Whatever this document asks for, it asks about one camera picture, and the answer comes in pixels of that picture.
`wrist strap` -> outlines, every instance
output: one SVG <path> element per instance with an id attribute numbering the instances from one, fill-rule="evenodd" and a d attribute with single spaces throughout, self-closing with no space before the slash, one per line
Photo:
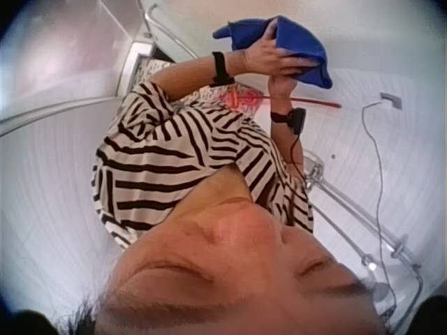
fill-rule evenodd
<path id="1" fill-rule="evenodd" d="M 270 118 L 272 119 L 273 122 L 277 123 L 277 124 L 287 124 L 290 127 L 290 122 L 291 122 L 291 113 L 293 110 L 291 110 L 287 115 L 282 115 L 282 114 L 277 114 L 275 112 L 271 112 L 270 113 Z"/>
<path id="2" fill-rule="evenodd" d="M 300 107 L 293 108 L 287 115 L 271 112 L 270 117 L 277 124 L 287 124 L 289 128 L 293 129 L 293 133 L 299 137 L 305 126 L 306 110 Z"/>
<path id="3" fill-rule="evenodd" d="M 233 84 L 235 78 L 230 77 L 226 72 L 224 54 L 222 52 L 213 52 L 212 55 L 214 56 L 214 62 L 216 64 L 216 77 L 212 78 L 214 84 L 211 84 L 210 87 Z"/>

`hand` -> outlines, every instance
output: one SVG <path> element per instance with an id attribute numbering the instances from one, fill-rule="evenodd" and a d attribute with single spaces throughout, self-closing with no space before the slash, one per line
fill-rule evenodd
<path id="1" fill-rule="evenodd" d="M 318 63 L 306 58 L 291 56 L 290 50 L 277 48 L 274 39 L 277 20 L 271 21 L 263 37 L 244 51 L 245 70 L 262 75 L 292 75 L 301 73 L 302 67 L 317 66 Z"/>
<path id="2" fill-rule="evenodd" d="M 268 78 L 268 91 L 272 100 L 290 100 L 297 81 L 288 75 L 273 75 Z"/>

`blue towel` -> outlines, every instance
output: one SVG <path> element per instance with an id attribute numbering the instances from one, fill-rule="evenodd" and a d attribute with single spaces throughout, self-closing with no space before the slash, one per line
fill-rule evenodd
<path id="1" fill-rule="evenodd" d="M 227 26 L 216 30 L 212 37 L 216 39 L 231 37 L 233 50 L 247 49 L 262 37 L 267 25 L 274 18 L 229 22 Z M 298 23 L 284 16 L 278 16 L 277 18 L 276 46 L 293 51 L 297 57 L 309 58 L 319 63 L 318 66 L 311 68 L 306 73 L 293 75 L 293 77 L 306 84 L 330 89 L 332 80 L 328 73 L 328 57 L 321 42 Z"/>

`power cord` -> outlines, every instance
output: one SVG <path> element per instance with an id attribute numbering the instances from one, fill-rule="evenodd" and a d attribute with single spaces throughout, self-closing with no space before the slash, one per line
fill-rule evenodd
<path id="1" fill-rule="evenodd" d="M 295 161 L 293 160 L 293 150 L 295 149 L 296 144 L 298 143 L 299 140 L 300 140 L 300 136 L 297 136 L 296 140 L 292 144 L 292 147 L 291 147 L 291 162 L 292 162 L 292 165 L 295 167 L 296 172 L 298 172 L 298 174 L 300 175 L 300 178 L 302 179 L 302 182 L 305 183 L 306 182 L 305 176 L 302 175 L 300 169 L 298 169 L 297 166 L 296 166 L 297 163 L 295 163 Z"/>
<path id="2" fill-rule="evenodd" d="M 370 103 L 369 105 L 366 105 L 366 106 L 364 106 L 362 108 L 362 124 L 363 124 L 363 128 L 365 129 L 365 132 L 366 132 L 367 136 L 370 138 L 370 140 L 374 144 L 374 148 L 376 150 L 376 155 L 377 155 L 377 161 L 378 161 L 378 164 L 379 164 L 380 191 L 379 191 L 379 199 L 377 200 L 377 206 L 376 206 L 376 224 L 377 224 L 377 232 L 379 234 L 380 263 L 381 263 L 383 272 L 385 274 L 386 283 L 388 284 L 388 286 L 390 288 L 390 291 L 391 291 L 391 294 L 393 295 L 393 305 L 389 309 L 387 309 L 387 311 L 385 311 L 385 313 L 384 313 L 384 317 L 386 319 L 385 322 L 386 322 L 387 326 L 389 326 L 389 320 L 391 319 L 391 316 L 393 315 L 393 313 L 395 312 L 395 310 L 397 308 L 397 297 L 396 297 L 396 292 L 391 287 L 390 278 L 388 276 L 388 271 L 386 269 L 385 262 L 383 261 L 383 237 L 382 237 L 382 228 L 381 228 L 381 224 L 380 224 L 380 220 L 379 220 L 380 205 L 381 205 L 382 195 L 383 195 L 382 159 L 381 159 L 381 156 L 380 156 L 380 153 L 379 153 L 379 146 L 377 144 L 377 141 L 374 138 L 374 136 L 370 133 L 370 131 L 368 130 L 368 128 L 366 126 L 366 122 L 365 122 L 365 111 L 368 108 L 373 107 L 375 105 L 379 105 L 381 103 L 382 103 L 382 101 L 377 101 L 375 103 Z"/>

